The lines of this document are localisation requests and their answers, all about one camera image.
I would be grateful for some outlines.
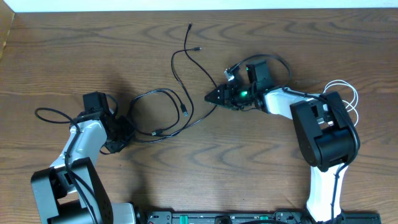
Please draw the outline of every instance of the black wire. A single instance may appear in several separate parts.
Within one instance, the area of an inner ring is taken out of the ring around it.
[[[188,52],[186,51],[187,50],[187,39],[188,39],[188,33],[189,33],[189,30],[191,29],[191,27],[192,27],[192,23],[189,23],[189,25],[188,25],[188,29],[187,29],[187,32],[185,33],[185,40],[184,40],[184,50],[185,50],[185,55],[189,58],[189,60],[191,60],[193,63],[195,63],[196,65],[198,65],[198,67],[207,75],[207,77],[209,77],[209,79],[211,80],[211,82],[214,84],[214,86],[217,88],[217,84],[216,84],[216,82],[214,82],[214,80],[213,80],[213,78],[211,77],[211,75],[197,62],[197,61],[195,61],[193,58],[191,58],[191,56],[189,56],[189,54],[188,54]]]
[[[99,150],[99,153],[101,153],[102,155],[109,155],[110,153],[107,153],[107,152],[103,152],[103,151],[101,151],[101,150]]]
[[[247,110],[241,109],[242,112],[248,112],[248,111],[251,111],[251,110],[258,110],[258,108],[250,108],[250,109],[247,109]]]
[[[215,105],[215,106],[213,107],[213,109],[211,109],[211,110],[210,110],[206,115],[204,115],[202,118],[198,119],[197,121],[193,122],[192,124],[189,124],[189,122],[190,122],[191,119],[192,119],[193,113],[194,113],[194,111],[195,111],[195,107],[194,107],[194,105],[193,105],[193,101],[192,101],[192,99],[191,99],[191,96],[190,96],[189,93],[188,93],[187,88],[185,87],[185,85],[184,85],[183,82],[181,81],[180,77],[179,77],[179,76],[177,75],[177,73],[175,72],[175,69],[174,69],[174,57],[175,57],[175,55],[176,55],[177,53],[180,53],[180,52],[185,52],[185,54],[187,55],[187,57],[188,57],[193,63],[195,63],[200,69],[202,69],[202,71],[204,71],[204,73],[209,77],[209,79],[210,79],[211,82],[214,84],[214,86],[217,87],[217,84],[216,84],[216,82],[214,81],[214,79],[211,77],[211,75],[210,75],[198,62],[196,62],[193,58],[191,58],[191,56],[189,56],[189,54],[188,54],[188,51],[197,51],[197,50],[200,50],[199,47],[195,47],[195,48],[193,48],[193,49],[187,49],[187,48],[186,48],[187,37],[188,37],[188,33],[189,33],[189,30],[190,30],[191,26],[192,26],[192,24],[190,24],[190,25],[188,26],[187,33],[185,34],[184,49],[183,49],[183,50],[178,50],[178,51],[174,52],[173,55],[172,55],[171,61],[170,61],[171,69],[172,69],[172,73],[173,73],[173,75],[174,75],[174,78],[175,78],[176,81],[181,85],[182,89],[184,90],[184,92],[185,92],[185,94],[186,94],[186,96],[187,96],[187,98],[188,98],[188,100],[189,100],[189,102],[190,102],[190,104],[191,104],[192,112],[191,112],[190,117],[188,118],[188,121],[184,124],[184,126],[183,126],[182,128],[180,128],[180,129],[177,130],[177,131],[174,131],[172,134],[156,134],[156,135],[155,135],[156,137],[161,137],[161,138],[159,138],[159,139],[156,139],[156,140],[153,140],[153,141],[144,141],[144,140],[140,140],[140,139],[138,139],[138,138],[136,138],[136,137],[133,137],[133,139],[132,139],[133,141],[136,141],[136,142],[139,142],[139,143],[155,143],[155,142],[163,141],[163,140],[165,140],[165,139],[167,139],[167,138],[175,137],[176,135],[180,134],[181,131],[183,131],[183,130],[185,130],[185,129],[187,129],[187,128],[190,128],[190,127],[192,127],[192,126],[194,126],[194,125],[196,125],[196,124],[199,123],[200,121],[203,121],[205,118],[207,118],[207,117],[216,109],[217,105]],[[133,103],[133,104],[130,104],[129,112],[127,112],[127,114],[128,114],[130,117],[131,117],[132,106],[134,105],[134,103]],[[144,132],[140,132],[139,130],[137,130],[137,132],[138,132],[138,133],[141,133],[141,134],[144,134],[144,135],[147,135],[147,136],[152,136],[152,133],[144,133]]]
[[[129,111],[127,112],[127,115],[132,119],[132,114],[131,114],[132,113],[132,109],[133,109],[134,105],[136,104],[136,102],[139,99],[141,99],[143,96],[147,96],[147,95],[150,95],[150,94],[153,94],[153,93],[164,93],[172,100],[172,102],[174,104],[174,107],[175,107],[175,110],[177,111],[177,120],[176,120],[176,122],[174,122],[174,124],[170,125],[167,128],[160,129],[162,131],[169,130],[170,128],[174,127],[180,121],[180,110],[178,109],[177,103],[175,102],[174,98],[169,93],[167,93],[167,91],[172,92],[177,97],[177,99],[179,100],[180,104],[183,105],[183,103],[181,101],[181,98],[176,94],[176,92],[174,92],[173,90],[168,89],[168,88],[161,88],[161,89],[151,90],[151,91],[149,91],[147,93],[141,94],[141,95],[135,97],[134,99],[132,99],[131,102],[130,102],[130,107],[129,107]],[[144,135],[147,135],[147,136],[152,136],[152,133],[147,133],[147,132],[141,131],[135,124],[132,124],[132,125],[133,125],[134,129],[138,133],[144,134]]]
[[[63,117],[65,117],[69,121],[51,121],[51,120],[47,120],[47,119],[44,119],[43,117],[41,117],[38,114],[39,111],[51,111],[51,112],[57,113],[59,115],[62,115]],[[41,119],[42,121],[46,121],[46,122],[53,123],[53,124],[71,123],[72,125],[74,125],[74,127],[76,127],[76,134],[73,137],[72,141],[70,142],[67,151],[64,153],[64,155],[65,155],[65,168],[67,170],[67,174],[69,175],[70,180],[72,181],[73,185],[76,188],[76,191],[79,193],[81,199],[85,203],[85,205],[86,205],[86,207],[88,209],[88,212],[90,213],[91,219],[93,220],[93,223],[98,224],[98,221],[97,221],[97,219],[95,217],[94,209],[90,205],[90,202],[88,201],[88,199],[87,199],[86,195],[84,194],[83,190],[81,189],[80,185],[77,183],[76,178],[75,178],[76,174],[73,173],[73,171],[71,170],[70,165],[69,165],[70,151],[72,150],[73,146],[76,143],[76,140],[78,139],[78,137],[79,137],[79,135],[81,133],[79,125],[77,125],[76,121],[74,121],[71,117],[69,117],[65,113],[62,113],[61,111],[58,111],[58,110],[55,110],[55,109],[52,109],[52,108],[37,108],[35,110],[35,115],[36,115],[37,118]]]
[[[87,191],[89,191],[89,193],[95,198],[94,190],[82,178],[80,178],[77,174],[72,172],[72,175],[76,178],[77,181],[79,181],[83,186],[85,186]]]

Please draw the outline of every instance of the white wall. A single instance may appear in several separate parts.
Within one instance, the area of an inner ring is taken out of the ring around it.
[[[398,0],[4,0],[14,12],[398,7]]]

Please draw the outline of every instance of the black base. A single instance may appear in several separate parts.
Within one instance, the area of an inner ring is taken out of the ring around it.
[[[261,220],[264,220],[264,223],[282,222],[289,224],[322,224],[311,221],[311,219],[308,218],[308,215],[304,211],[290,212],[288,210],[278,210],[274,213],[146,212],[146,217],[148,224],[243,224],[251,221],[258,221],[258,223],[261,223]],[[373,213],[342,213],[338,216],[338,218],[335,219],[333,223],[381,224],[381,219],[379,214]]]

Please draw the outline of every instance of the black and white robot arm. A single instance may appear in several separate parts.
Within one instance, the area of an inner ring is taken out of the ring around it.
[[[229,82],[218,86],[205,96],[205,100],[243,111],[254,104],[265,113],[292,119],[299,148],[311,165],[306,208],[315,222],[336,218],[341,213],[343,176],[359,147],[358,135],[339,94],[310,95],[274,86],[265,60],[246,65],[250,85],[243,84],[238,70],[237,66],[227,69],[225,74]],[[326,128],[322,129],[320,124],[323,123]]]
[[[304,97],[293,93],[300,92],[292,91],[289,88],[283,89],[281,87],[264,93],[262,95],[264,102],[263,110],[269,114],[279,114],[288,119],[294,118],[295,126],[299,126],[295,128],[297,137],[302,140],[300,149],[303,152],[303,155],[306,155],[306,161],[312,165],[310,196],[307,200],[306,208],[316,222],[326,222],[331,219],[331,203],[333,201],[334,191],[336,192],[333,216],[336,218],[341,213],[341,186],[344,173],[348,166],[343,168],[339,173],[340,178],[337,180],[337,188],[335,190],[336,172],[344,165],[343,158],[348,156],[347,154],[350,152],[354,153],[354,145],[350,143],[346,145],[345,141],[350,142],[351,140],[349,132],[346,132],[346,136],[342,135],[340,138],[328,139],[326,143],[332,144],[332,146],[327,146],[327,149],[320,148],[319,145],[322,144],[320,139],[322,139],[325,133],[321,131],[319,124],[327,123],[331,130],[336,130],[336,128],[332,128],[336,122],[333,113],[331,113],[326,104],[319,102],[314,98]],[[307,136],[304,128],[301,128],[302,125],[307,125],[307,131],[311,133],[314,130],[318,130],[318,135]],[[317,147],[315,147],[316,149],[312,149],[311,144],[307,140],[312,137],[317,145]],[[336,149],[336,147],[341,146],[346,146],[347,148],[345,148],[343,152]],[[328,153],[329,155],[327,156],[329,160],[322,161],[322,157],[325,157],[325,154]]]
[[[132,204],[111,203],[94,168],[103,146],[110,152],[119,152],[128,144],[134,129],[125,117],[111,116],[104,93],[84,95],[83,101],[85,111],[74,119],[78,128],[70,127],[62,153],[48,169],[35,172],[31,178],[41,222],[135,224]],[[65,157],[69,158],[72,175],[66,170]],[[58,199],[76,192],[72,179],[81,189],[79,200],[59,204]]]

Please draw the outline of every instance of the wooden table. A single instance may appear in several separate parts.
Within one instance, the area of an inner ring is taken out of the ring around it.
[[[0,61],[1,223],[39,222],[30,177],[69,138],[67,125],[38,120],[37,107],[76,116],[82,94],[103,91],[123,114],[134,96],[171,88],[190,110],[170,71],[189,22],[188,47],[203,47],[191,55],[217,83],[242,58],[273,53],[291,64],[296,90],[319,93],[335,79],[354,85],[362,145],[344,178],[341,206],[396,223],[397,9],[18,14]],[[211,82],[184,54],[175,68],[195,102],[194,118],[203,116],[212,107],[203,100]],[[286,80],[280,65],[271,69],[278,83]],[[351,99],[347,89],[337,90]],[[146,131],[176,119],[161,95],[143,98],[135,117]],[[223,108],[176,138],[100,155],[96,170],[112,201],[176,211],[303,208],[310,183],[290,120]]]

